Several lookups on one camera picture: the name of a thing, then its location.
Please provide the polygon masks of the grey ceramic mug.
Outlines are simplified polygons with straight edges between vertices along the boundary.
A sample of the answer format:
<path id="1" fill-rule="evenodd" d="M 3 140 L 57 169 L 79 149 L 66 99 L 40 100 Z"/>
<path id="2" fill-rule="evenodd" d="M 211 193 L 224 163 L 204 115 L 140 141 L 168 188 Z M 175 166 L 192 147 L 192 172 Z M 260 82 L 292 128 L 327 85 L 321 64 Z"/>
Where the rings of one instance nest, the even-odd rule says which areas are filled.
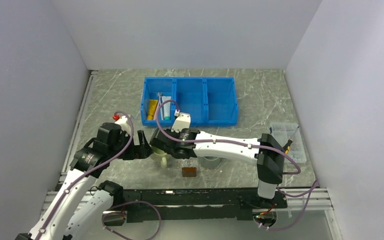
<path id="1" fill-rule="evenodd" d="M 198 158 L 200 166 L 205 169 L 216 169 L 222 160 L 223 158 L 215 156 L 201 156 Z"/>

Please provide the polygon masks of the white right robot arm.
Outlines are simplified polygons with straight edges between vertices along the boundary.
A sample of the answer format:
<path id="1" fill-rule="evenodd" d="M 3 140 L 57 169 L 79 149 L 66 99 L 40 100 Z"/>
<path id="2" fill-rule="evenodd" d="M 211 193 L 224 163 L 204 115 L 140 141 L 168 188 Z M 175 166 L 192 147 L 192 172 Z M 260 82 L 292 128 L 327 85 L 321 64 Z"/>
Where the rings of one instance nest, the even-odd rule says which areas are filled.
<path id="1" fill-rule="evenodd" d="M 180 133 L 156 129 L 149 143 L 175 159 L 214 157 L 256 166 L 258 186 L 255 200 L 262 208 L 275 201 L 277 186 L 283 181 L 285 149 L 267 133 L 259 138 L 233 138 L 191 128 Z"/>

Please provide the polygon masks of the cream ceramic mug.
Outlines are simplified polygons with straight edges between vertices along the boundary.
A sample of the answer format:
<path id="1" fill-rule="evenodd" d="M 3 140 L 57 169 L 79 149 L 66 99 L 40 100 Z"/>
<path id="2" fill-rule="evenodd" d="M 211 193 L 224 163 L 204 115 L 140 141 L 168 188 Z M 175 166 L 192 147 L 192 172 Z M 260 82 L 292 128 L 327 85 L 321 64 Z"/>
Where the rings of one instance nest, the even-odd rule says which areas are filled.
<path id="1" fill-rule="evenodd" d="M 161 168 L 166 169 L 168 167 L 168 160 L 172 156 L 159 148 L 153 147 L 152 151 L 153 153 L 150 155 L 150 158 L 160 164 Z"/>

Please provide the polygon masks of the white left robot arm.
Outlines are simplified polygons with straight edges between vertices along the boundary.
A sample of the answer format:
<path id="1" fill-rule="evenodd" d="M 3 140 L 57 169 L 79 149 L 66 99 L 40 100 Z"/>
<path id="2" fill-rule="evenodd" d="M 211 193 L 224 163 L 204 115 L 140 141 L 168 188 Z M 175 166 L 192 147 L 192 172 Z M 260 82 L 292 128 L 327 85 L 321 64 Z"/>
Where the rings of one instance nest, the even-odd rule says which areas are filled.
<path id="1" fill-rule="evenodd" d="M 62 186 L 43 216 L 16 239 L 79 240 L 104 211 L 119 209 L 124 203 L 123 187 L 111 181 L 102 183 L 84 206 L 79 204 L 110 162 L 146 159 L 152 154 L 144 132 L 137 131 L 138 144 L 133 134 L 129 123 L 103 123 L 96 137 L 75 153 Z"/>

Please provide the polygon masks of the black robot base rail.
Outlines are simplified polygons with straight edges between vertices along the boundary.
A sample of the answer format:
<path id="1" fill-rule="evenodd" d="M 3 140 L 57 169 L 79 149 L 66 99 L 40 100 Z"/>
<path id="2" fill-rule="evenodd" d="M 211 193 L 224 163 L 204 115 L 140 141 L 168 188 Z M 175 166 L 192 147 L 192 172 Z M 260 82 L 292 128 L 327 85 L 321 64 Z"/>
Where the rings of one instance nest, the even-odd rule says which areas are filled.
<path id="1" fill-rule="evenodd" d="M 123 189 L 106 180 L 97 190 L 113 196 L 111 210 L 126 214 L 127 223 L 162 220 L 236 219 L 251 221 L 258 211 L 287 208 L 276 192 L 262 198 L 256 187 L 190 189 Z"/>

